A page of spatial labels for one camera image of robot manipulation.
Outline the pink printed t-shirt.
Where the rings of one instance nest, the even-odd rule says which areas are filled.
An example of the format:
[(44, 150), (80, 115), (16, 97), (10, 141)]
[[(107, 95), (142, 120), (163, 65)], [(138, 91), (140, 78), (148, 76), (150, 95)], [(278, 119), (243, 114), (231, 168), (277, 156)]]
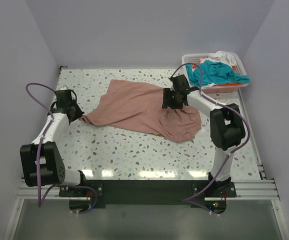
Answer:
[(163, 90), (146, 82), (113, 79), (98, 106), (81, 120), (97, 127), (152, 134), (175, 143), (191, 141), (202, 128), (199, 111), (191, 106), (163, 108)]

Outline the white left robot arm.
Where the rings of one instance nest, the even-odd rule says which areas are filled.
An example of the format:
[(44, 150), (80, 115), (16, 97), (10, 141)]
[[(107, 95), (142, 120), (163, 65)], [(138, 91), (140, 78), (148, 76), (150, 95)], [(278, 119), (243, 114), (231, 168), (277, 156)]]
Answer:
[(66, 170), (57, 142), (84, 112), (78, 106), (73, 90), (62, 88), (55, 92), (55, 97), (40, 134), (20, 148), (23, 177), (28, 187), (37, 187), (38, 183), (41, 186), (64, 185), (70, 186), (76, 196), (83, 196), (88, 191), (88, 184), (81, 179), (79, 170)]

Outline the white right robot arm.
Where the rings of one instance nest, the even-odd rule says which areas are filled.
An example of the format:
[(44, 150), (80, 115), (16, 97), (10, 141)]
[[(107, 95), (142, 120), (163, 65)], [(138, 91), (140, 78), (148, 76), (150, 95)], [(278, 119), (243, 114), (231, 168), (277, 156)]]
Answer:
[(210, 138), (215, 146), (215, 156), (211, 171), (208, 173), (207, 191), (217, 197), (225, 191), (231, 182), (233, 150), (241, 144), (246, 130), (236, 104), (225, 105), (191, 87), (184, 75), (172, 76), (171, 88), (163, 89), (162, 108), (183, 109), (194, 107), (208, 117)]

